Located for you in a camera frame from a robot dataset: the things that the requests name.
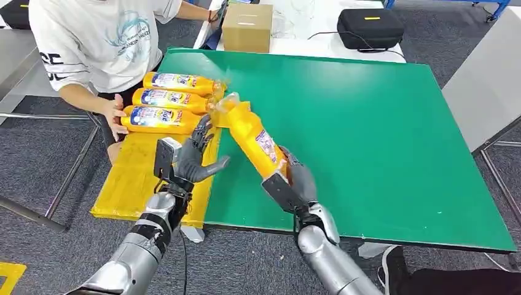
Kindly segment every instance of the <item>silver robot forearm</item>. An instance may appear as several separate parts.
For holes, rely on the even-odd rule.
[[[354,260],[340,249],[340,237],[327,209],[316,204],[310,213],[321,218],[324,229],[304,226],[299,232],[298,244],[324,287],[331,294],[382,295]]]
[[[154,194],[110,261],[67,295],[144,294],[179,223],[176,212],[174,195]]]

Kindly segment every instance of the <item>sneaker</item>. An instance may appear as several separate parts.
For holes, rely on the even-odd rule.
[[[401,246],[391,246],[382,256],[382,266],[378,268],[378,280],[385,289],[385,295],[398,295],[398,287],[410,277]]]

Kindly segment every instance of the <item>yellow mat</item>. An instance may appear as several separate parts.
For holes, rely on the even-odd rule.
[[[221,129],[203,155],[203,165],[216,161]],[[170,136],[183,143],[188,135],[131,133],[122,143],[120,154],[112,166],[96,203],[90,210],[94,217],[137,220],[153,194],[159,180],[154,176],[155,147],[157,140]],[[186,226],[203,227],[213,177],[197,183],[192,192],[188,213],[183,217]]]
[[[27,266],[23,264],[0,262],[0,277],[6,278],[4,284],[0,286],[0,295],[11,294],[26,268]]]

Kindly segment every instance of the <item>person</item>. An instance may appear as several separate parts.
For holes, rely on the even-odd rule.
[[[218,19],[217,11],[182,0],[31,0],[29,23],[53,89],[67,103],[94,113],[109,160],[128,134],[122,111],[144,75],[156,71],[155,18]],[[95,95],[89,83],[98,91]]]
[[[520,295],[521,273],[499,269],[420,269],[410,274],[401,246],[388,248],[378,269],[386,295]]]

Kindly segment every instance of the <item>bottle label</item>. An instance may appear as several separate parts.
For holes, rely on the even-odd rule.
[[[161,109],[148,107],[135,107],[130,114],[130,123],[138,126],[162,127],[179,125],[182,111],[175,109]]]
[[[259,135],[255,137],[255,141],[257,141],[260,148],[270,157],[270,160],[276,163],[275,142],[266,130],[262,130]]]
[[[155,73],[152,77],[152,86],[169,89],[194,88],[197,76],[179,74]]]
[[[168,90],[147,89],[141,96],[142,104],[149,104],[152,106],[166,106],[171,104],[186,104],[189,100],[189,95],[185,99],[182,98],[184,93],[172,92]]]

